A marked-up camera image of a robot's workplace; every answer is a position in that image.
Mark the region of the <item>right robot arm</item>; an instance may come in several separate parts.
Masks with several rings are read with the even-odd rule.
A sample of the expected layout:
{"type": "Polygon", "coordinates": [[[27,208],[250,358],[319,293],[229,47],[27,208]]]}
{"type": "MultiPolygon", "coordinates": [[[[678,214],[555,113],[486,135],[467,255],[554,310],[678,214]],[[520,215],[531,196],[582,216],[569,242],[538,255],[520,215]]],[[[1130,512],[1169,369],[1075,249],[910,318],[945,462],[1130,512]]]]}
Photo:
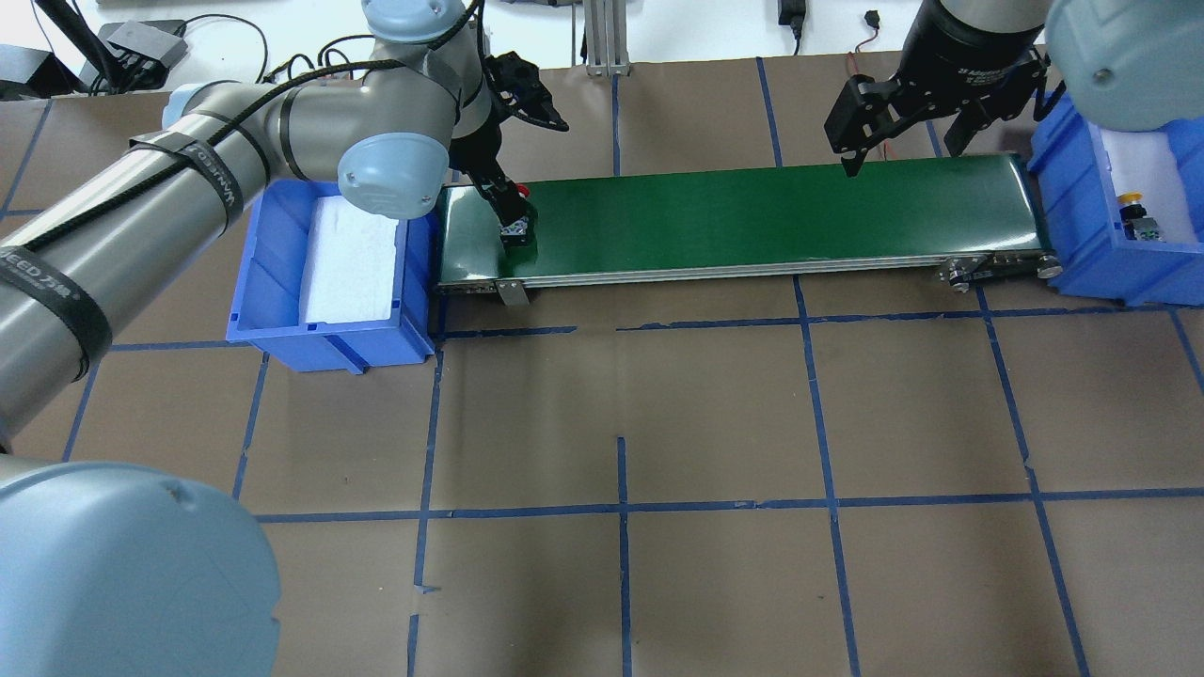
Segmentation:
{"type": "Polygon", "coordinates": [[[950,118],[960,157],[995,120],[1063,98],[1093,124],[1151,133],[1202,117],[1199,1],[923,1],[886,80],[851,73],[824,130],[850,177],[886,140],[950,118]]]}

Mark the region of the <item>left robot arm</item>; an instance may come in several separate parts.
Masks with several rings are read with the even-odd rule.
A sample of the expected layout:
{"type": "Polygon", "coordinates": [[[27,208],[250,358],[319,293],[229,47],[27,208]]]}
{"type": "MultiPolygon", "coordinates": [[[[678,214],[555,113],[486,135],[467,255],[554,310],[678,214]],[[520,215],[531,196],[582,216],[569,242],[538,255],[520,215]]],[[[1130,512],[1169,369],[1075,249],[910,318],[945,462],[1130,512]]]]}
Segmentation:
{"type": "Polygon", "coordinates": [[[365,1],[368,59],[284,83],[169,96],[163,129],[2,239],[2,673],[268,676],[275,548],[228,490],[130,463],[14,454],[67,385],[279,179],[334,181],[370,214],[433,210],[445,173],[504,223],[532,217],[498,167],[483,1],[365,1]]]}

